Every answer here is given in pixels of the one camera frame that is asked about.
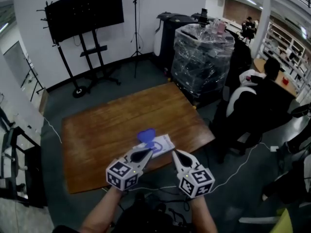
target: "black baseboard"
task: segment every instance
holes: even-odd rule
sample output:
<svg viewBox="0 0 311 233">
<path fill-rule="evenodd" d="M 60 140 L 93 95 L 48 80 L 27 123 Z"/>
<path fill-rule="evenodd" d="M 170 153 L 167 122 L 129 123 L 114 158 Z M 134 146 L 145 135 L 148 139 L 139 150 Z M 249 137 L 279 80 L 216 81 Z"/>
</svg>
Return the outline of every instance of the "black baseboard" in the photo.
<svg viewBox="0 0 311 233">
<path fill-rule="evenodd" d="M 152 57 L 152 53 L 150 52 L 150 53 L 145 53 L 143 55 L 139 55 L 137 59 L 138 60 L 146 60 L 146 59 L 149 59 L 151 57 Z M 126 58 L 126 59 L 118 60 L 118 61 L 115 61 L 115 62 L 111 62 L 109 64 L 104 65 L 104 67 L 105 68 L 111 68 L 111 67 L 123 65 L 123 64 L 132 62 L 132 61 L 135 61 L 135 58 Z M 96 72 L 100 72 L 102 69 L 100 67 L 96 67 L 96 68 L 94 68 L 94 70 Z M 77 79 L 83 78 L 83 77 L 85 77 L 85 76 L 87 76 L 89 74 L 91 74 L 91 70 L 88 70 L 88 71 L 85 71 L 83 73 L 80 73 L 80 74 L 78 74 L 78 75 L 76 75 L 74 77 L 77 80 Z M 56 90 L 57 88 L 60 88 L 63 85 L 68 84 L 70 82 L 71 82 L 71 79 L 67 79 L 67 80 L 64 80 L 64 81 L 62 81 L 60 83 L 57 83 L 57 84 L 47 88 L 47 92 L 51 92 L 53 90 Z"/>
</svg>

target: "forearm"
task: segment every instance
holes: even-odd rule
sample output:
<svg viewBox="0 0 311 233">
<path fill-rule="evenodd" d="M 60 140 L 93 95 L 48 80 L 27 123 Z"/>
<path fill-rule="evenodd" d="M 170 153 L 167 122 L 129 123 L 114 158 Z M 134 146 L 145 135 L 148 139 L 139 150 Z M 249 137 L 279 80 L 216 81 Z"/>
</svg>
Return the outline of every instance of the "forearm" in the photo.
<svg viewBox="0 0 311 233">
<path fill-rule="evenodd" d="M 99 204 L 84 220 L 81 233 L 103 233 L 113 220 L 116 208 L 121 199 L 122 192 L 111 187 Z"/>
<path fill-rule="evenodd" d="M 204 196 L 190 201 L 192 223 L 198 233 L 217 233 L 217 228 L 206 205 Z"/>
</svg>

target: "person's black hair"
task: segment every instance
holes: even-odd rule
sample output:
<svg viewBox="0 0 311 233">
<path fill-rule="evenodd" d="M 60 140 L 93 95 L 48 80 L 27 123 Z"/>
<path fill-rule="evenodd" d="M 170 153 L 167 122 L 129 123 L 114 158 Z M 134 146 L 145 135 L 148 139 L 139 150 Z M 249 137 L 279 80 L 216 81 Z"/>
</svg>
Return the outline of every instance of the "person's black hair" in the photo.
<svg viewBox="0 0 311 233">
<path fill-rule="evenodd" d="M 275 58 L 269 58 L 266 64 L 264 64 L 264 71 L 267 75 L 267 79 L 275 81 L 278 76 L 278 72 L 280 71 L 279 61 Z"/>
</svg>

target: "wooden table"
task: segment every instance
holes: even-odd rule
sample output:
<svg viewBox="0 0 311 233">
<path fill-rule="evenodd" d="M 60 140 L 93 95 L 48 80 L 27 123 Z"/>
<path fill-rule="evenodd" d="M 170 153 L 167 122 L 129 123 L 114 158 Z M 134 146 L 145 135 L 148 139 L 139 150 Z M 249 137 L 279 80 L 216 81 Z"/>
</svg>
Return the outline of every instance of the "wooden table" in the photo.
<svg viewBox="0 0 311 233">
<path fill-rule="evenodd" d="M 154 128 L 169 134 L 177 149 L 193 152 L 215 137 L 174 83 L 140 91 L 63 120 L 62 141 L 69 193 L 108 185 L 107 166 L 139 144 L 137 133 Z M 153 160 L 147 171 L 172 161 L 171 152 Z"/>
<path fill-rule="evenodd" d="M 263 60 L 263 59 L 254 59 L 254 65 L 257 69 L 258 72 L 260 73 L 264 73 L 264 64 L 266 64 L 266 61 Z M 296 90 L 295 90 L 295 87 L 293 85 L 293 83 L 288 80 L 288 84 L 284 84 L 283 83 L 283 78 L 284 78 L 284 73 L 282 71 L 279 71 L 278 72 L 278 76 L 276 78 L 276 83 L 281 86 L 284 90 L 288 91 L 290 94 L 292 94 L 295 98 L 297 97 L 297 93 L 296 93 Z"/>
</svg>

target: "black and white marker cube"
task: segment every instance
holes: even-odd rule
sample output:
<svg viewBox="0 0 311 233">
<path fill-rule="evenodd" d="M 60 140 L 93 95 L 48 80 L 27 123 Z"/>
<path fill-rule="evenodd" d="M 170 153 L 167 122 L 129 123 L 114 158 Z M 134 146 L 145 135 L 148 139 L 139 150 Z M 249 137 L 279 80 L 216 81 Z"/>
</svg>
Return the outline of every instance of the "black and white marker cube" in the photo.
<svg viewBox="0 0 311 233">
<path fill-rule="evenodd" d="M 191 199 L 209 193 L 215 178 L 208 168 L 201 170 L 192 169 L 184 174 L 179 183 L 179 188 Z"/>
<path fill-rule="evenodd" d="M 138 172 L 131 166 L 117 160 L 106 169 L 109 184 L 124 191 L 138 182 Z"/>
</svg>

